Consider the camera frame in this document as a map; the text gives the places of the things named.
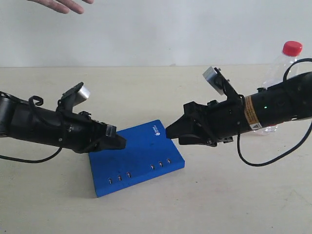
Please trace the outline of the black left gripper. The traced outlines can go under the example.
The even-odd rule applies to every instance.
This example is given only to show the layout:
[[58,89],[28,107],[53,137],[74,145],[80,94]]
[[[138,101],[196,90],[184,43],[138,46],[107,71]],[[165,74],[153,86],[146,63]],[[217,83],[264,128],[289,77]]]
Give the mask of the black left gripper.
[[116,126],[91,119],[88,112],[78,114],[58,111],[61,141],[57,153],[70,149],[78,154],[99,152],[103,150],[122,150],[126,139],[117,134]]

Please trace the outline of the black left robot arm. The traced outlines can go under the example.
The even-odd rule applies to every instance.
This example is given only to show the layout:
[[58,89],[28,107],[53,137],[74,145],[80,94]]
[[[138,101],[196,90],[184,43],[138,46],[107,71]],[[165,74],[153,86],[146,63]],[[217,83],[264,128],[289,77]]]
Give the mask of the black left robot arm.
[[91,118],[86,111],[73,113],[59,105],[56,110],[41,107],[42,98],[29,102],[5,92],[0,94],[0,135],[44,145],[63,147],[83,154],[102,150],[121,150],[126,139],[116,126]]

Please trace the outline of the person's open bare hand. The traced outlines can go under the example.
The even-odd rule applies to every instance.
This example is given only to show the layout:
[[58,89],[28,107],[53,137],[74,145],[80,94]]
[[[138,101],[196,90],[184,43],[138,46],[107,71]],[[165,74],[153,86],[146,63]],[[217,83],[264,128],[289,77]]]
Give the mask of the person's open bare hand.
[[30,0],[44,7],[61,14],[68,14],[70,11],[79,15],[84,13],[84,8],[74,0]]

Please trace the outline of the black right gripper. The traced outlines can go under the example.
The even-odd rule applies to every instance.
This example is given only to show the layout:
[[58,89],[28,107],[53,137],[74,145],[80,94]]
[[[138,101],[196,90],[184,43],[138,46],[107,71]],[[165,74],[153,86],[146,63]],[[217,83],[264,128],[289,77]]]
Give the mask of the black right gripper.
[[167,138],[178,138],[180,145],[216,147],[246,132],[246,118],[240,100],[213,100],[207,105],[194,101],[184,104],[184,115],[166,128]]

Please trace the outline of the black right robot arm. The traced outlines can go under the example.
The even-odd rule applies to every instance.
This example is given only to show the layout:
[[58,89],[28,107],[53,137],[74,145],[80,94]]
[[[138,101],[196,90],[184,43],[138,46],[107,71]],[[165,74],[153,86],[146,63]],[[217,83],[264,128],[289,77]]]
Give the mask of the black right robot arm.
[[312,74],[299,74],[249,96],[238,94],[221,75],[213,79],[227,99],[206,105],[184,104],[184,114],[166,128],[166,137],[181,145],[229,143],[239,133],[312,117]]

